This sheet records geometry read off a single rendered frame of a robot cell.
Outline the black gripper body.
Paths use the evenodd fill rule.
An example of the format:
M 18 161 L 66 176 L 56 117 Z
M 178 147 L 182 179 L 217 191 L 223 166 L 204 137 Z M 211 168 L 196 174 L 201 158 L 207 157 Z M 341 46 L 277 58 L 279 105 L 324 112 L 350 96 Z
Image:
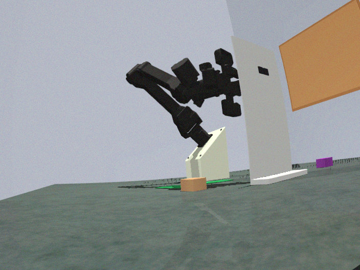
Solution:
M 232 55 L 228 51 L 225 51 L 224 49 L 220 48 L 220 49 L 215 50 L 214 56 L 215 56 L 216 64 L 221 66 L 221 71 L 222 71 L 222 73 L 217 72 L 217 74 L 216 74 L 217 75 L 217 84 L 218 84 L 217 90 L 220 90 L 220 87 L 221 87 L 221 89 L 223 91 L 209 92 L 208 89 L 204 87 L 203 80 L 201 81 L 201 90 L 207 98 L 219 97 L 220 95 L 224 94 L 226 96 L 226 99 L 223 99 L 221 101 L 222 114 L 224 114 L 225 116 L 229 116 L 229 117 L 241 116 L 240 104 L 234 103 L 233 97 L 235 95 L 229 93 L 229 91 L 228 91 L 228 83 L 227 82 L 231 82 L 231 78 L 233 78 L 233 77 L 226 74 L 225 67 L 224 67 L 225 64 L 228 64 L 230 66 L 233 65 Z

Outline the tan rectangular block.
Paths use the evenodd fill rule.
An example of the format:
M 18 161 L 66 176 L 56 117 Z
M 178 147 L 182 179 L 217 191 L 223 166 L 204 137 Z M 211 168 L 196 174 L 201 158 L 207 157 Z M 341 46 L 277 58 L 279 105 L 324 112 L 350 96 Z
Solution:
M 206 177 L 186 178 L 181 180 L 181 191 L 198 191 L 207 189 Z

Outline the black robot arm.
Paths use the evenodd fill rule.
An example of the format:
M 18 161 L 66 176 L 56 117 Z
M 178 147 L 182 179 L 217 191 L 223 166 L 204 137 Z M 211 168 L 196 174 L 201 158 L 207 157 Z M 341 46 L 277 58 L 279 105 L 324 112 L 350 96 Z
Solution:
M 173 122 L 183 138 L 191 137 L 198 144 L 197 147 L 203 147 L 213 134 L 208 134 L 200 126 L 203 121 L 197 112 L 178 103 L 187 104 L 192 99 L 193 104 L 201 108 L 204 99 L 207 99 L 201 90 L 202 80 L 209 92 L 223 91 L 221 87 L 217 90 L 216 74 L 220 73 L 220 70 L 215 71 L 210 62 L 202 63 L 199 65 L 202 80 L 198 80 L 197 76 L 200 74 L 188 58 L 179 61 L 171 69 L 176 77 L 146 61 L 133 67 L 126 74 L 126 80 L 136 88 L 144 89 L 172 115 Z M 178 103 L 160 86 L 167 89 Z

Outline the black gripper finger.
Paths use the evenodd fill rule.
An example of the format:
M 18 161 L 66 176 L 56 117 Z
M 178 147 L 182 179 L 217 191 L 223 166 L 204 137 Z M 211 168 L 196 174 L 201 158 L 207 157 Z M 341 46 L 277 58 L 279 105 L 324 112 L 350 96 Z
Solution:
M 226 71 L 226 74 L 231 76 L 231 77 L 234 77 L 236 79 L 239 79 L 239 76 L 238 76 L 238 73 L 237 73 L 237 69 L 228 65 L 228 64 L 225 64 L 224 65 L 225 67 L 225 71 Z
M 231 94 L 237 95 L 237 96 L 241 96 L 241 89 L 240 89 L 240 85 L 239 85 L 239 80 L 237 81 L 231 81 L 231 82 L 227 82 L 228 83 L 228 91 Z

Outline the purple rectangular block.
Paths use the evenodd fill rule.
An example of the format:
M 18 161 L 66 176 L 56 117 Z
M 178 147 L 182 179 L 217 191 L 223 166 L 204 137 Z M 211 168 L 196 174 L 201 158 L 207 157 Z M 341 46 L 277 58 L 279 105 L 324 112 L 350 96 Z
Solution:
M 333 166 L 332 157 L 316 159 L 317 168 Z

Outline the grey panel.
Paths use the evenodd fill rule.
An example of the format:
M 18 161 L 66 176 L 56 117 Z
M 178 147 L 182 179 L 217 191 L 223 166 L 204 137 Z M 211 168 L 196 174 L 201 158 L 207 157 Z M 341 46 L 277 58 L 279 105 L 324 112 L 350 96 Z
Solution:
M 230 36 L 245 117 L 251 185 L 307 174 L 292 171 L 288 123 L 274 51 Z

